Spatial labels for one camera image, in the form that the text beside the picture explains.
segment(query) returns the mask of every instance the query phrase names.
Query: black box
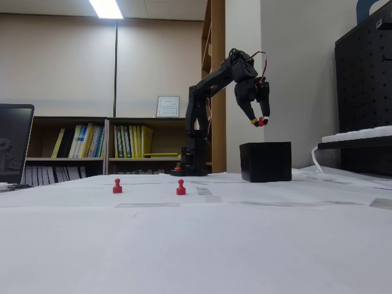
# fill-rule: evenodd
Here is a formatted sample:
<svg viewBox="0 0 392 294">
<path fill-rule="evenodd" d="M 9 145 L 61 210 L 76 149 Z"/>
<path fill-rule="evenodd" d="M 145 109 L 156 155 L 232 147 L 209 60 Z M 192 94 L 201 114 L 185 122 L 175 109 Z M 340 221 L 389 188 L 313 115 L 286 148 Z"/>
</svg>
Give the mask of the black box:
<svg viewBox="0 0 392 294">
<path fill-rule="evenodd" d="M 239 146 L 241 173 L 253 183 L 292 180 L 291 142 L 246 143 Z"/>
</svg>

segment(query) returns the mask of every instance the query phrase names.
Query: black pole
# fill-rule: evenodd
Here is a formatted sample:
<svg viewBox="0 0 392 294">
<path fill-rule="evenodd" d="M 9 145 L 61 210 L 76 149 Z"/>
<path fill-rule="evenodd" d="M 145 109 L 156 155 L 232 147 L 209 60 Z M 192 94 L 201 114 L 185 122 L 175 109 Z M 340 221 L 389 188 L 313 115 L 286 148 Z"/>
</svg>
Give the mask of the black pole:
<svg viewBox="0 0 392 294">
<path fill-rule="evenodd" d="M 115 99 L 113 101 L 113 117 L 116 117 L 116 101 L 117 101 L 117 35 L 118 35 L 118 21 L 116 20 L 115 24 L 115 31 L 116 31 L 116 37 L 115 37 Z"/>
</svg>

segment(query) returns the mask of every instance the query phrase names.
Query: robotic arm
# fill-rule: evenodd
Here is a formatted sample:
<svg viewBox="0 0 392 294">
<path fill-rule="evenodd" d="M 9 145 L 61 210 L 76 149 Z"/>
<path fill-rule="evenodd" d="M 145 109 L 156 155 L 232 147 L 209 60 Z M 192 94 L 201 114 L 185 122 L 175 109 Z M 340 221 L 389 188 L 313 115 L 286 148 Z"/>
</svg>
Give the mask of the robotic arm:
<svg viewBox="0 0 392 294">
<path fill-rule="evenodd" d="M 173 176 L 206 176 L 206 139 L 209 132 L 209 122 L 206 111 L 206 100 L 226 88 L 232 81 L 236 82 L 235 96 L 237 104 L 255 127 L 268 123 L 270 103 L 268 96 L 270 85 L 265 77 L 258 77 L 254 69 L 253 56 L 243 51 L 231 49 L 221 64 L 220 69 L 209 74 L 197 85 L 189 88 L 189 102 L 185 118 L 185 136 L 187 147 L 181 150 L 179 167 L 170 172 Z M 264 117 L 255 117 L 251 102 L 256 100 L 262 109 Z M 196 120 L 200 126 L 195 130 Z"/>
</svg>

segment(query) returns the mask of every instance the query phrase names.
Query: white shelf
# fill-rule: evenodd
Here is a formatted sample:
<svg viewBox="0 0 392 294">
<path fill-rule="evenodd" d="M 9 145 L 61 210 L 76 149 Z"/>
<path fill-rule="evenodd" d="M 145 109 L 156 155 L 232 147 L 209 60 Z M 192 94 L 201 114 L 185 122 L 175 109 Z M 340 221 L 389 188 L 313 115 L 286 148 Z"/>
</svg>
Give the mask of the white shelf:
<svg viewBox="0 0 392 294">
<path fill-rule="evenodd" d="M 41 157 L 27 157 L 26 161 L 103 161 L 100 157 L 88 158 L 41 158 Z"/>
<path fill-rule="evenodd" d="M 109 158 L 109 161 L 180 161 L 180 158 Z"/>
</svg>

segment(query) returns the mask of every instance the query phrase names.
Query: ceiling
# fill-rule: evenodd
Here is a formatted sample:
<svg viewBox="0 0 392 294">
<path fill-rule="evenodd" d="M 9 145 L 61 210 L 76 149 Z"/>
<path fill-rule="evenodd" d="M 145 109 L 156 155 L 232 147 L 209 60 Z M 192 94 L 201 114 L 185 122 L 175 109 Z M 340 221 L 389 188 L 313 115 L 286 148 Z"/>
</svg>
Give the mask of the ceiling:
<svg viewBox="0 0 392 294">
<path fill-rule="evenodd" d="M 207 0 L 116 0 L 129 18 L 204 20 Z M 96 17 L 89 0 L 0 0 L 0 13 Z"/>
</svg>

